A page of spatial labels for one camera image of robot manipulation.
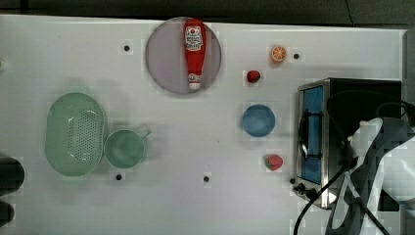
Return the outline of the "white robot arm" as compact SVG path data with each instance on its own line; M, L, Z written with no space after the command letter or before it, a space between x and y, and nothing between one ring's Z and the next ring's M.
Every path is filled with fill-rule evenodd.
M325 235L393 235L379 217L381 194L414 213L414 128L377 117L362 122L347 141L354 166L344 174Z

